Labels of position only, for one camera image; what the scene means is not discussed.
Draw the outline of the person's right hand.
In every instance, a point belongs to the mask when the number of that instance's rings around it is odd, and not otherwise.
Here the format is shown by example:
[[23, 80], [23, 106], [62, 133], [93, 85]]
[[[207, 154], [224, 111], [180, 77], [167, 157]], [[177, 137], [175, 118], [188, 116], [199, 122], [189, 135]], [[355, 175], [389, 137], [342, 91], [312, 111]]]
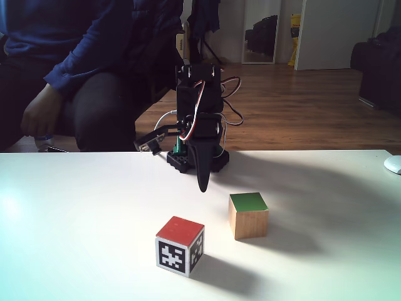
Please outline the person's right hand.
[[49, 83], [26, 107], [21, 121], [25, 136], [53, 135], [63, 103], [62, 95]]

